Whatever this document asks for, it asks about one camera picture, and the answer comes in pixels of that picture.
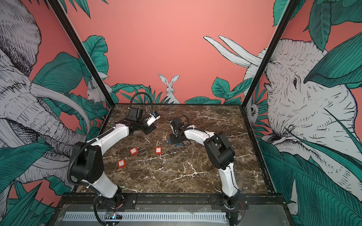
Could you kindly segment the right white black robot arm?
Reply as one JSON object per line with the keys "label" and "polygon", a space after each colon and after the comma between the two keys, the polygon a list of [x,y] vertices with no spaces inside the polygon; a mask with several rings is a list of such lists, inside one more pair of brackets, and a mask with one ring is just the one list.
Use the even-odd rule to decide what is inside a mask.
{"label": "right white black robot arm", "polygon": [[222,198],[228,209],[245,208],[245,197],[240,191],[234,174],[235,150],[226,135],[219,132],[210,132],[183,123],[180,118],[170,121],[173,133],[170,135],[172,144],[184,141],[195,141],[203,145],[211,164],[218,169],[222,182]]}

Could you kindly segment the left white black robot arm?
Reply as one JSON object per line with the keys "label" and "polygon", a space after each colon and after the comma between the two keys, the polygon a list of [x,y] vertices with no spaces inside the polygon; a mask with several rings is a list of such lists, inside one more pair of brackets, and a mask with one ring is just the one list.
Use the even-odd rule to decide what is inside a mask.
{"label": "left white black robot arm", "polygon": [[103,155],[134,131],[150,134],[156,129],[154,122],[155,119],[152,118],[145,121],[119,121],[98,137],[87,142],[77,142],[73,146],[67,170],[68,182],[76,186],[89,186],[111,209],[122,207],[125,198],[121,188],[105,174]]}

